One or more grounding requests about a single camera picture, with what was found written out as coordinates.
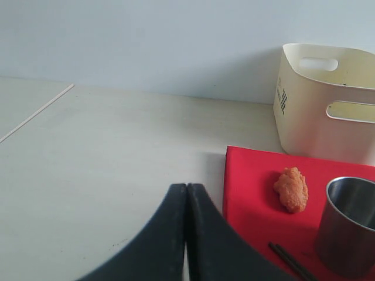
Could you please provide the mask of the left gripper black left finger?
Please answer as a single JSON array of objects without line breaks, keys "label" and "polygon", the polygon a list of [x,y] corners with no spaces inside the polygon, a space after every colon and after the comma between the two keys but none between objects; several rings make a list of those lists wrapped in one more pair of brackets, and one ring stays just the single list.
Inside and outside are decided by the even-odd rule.
[{"label": "left gripper black left finger", "polygon": [[182,280],[186,199],[185,184],[171,185],[143,229],[80,280]]}]

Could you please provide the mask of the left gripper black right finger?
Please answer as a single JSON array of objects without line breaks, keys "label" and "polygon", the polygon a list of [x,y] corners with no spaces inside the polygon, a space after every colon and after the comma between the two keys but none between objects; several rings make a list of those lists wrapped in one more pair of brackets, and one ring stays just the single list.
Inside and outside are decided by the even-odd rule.
[{"label": "left gripper black right finger", "polygon": [[190,280],[295,280],[249,246],[220,214],[204,185],[187,185]]}]

